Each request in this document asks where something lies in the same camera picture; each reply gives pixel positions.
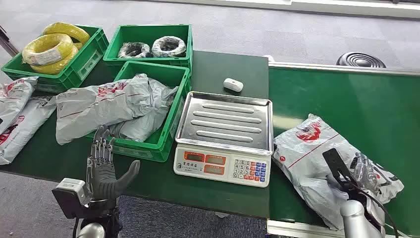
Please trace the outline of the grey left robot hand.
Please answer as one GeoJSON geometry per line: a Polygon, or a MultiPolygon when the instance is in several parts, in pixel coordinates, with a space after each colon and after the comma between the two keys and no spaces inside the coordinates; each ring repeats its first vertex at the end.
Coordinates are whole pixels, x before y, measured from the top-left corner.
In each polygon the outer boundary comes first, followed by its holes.
{"type": "Polygon", "coordinates": [[[110,130],[101,125],[95,132],[87,158],[86,183],[93,200],[117,199],[140,170],[141,162],[134,160],[125,174],[116,177],[113,162],[115,138],[108,139],[109,136],[110,130]]]}

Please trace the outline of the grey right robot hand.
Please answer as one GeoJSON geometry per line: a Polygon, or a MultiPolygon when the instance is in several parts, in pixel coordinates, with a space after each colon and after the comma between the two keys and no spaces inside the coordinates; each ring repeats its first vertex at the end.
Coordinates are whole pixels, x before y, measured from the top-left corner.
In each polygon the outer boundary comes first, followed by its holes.
{"type": "Polygon", "coordinates": [[[349,170],[360,188],[367,189],[374,195],[380,193],[379,183],[374,173],[373,165],[366,155],[361,152],[356,152],[349,170]]]}

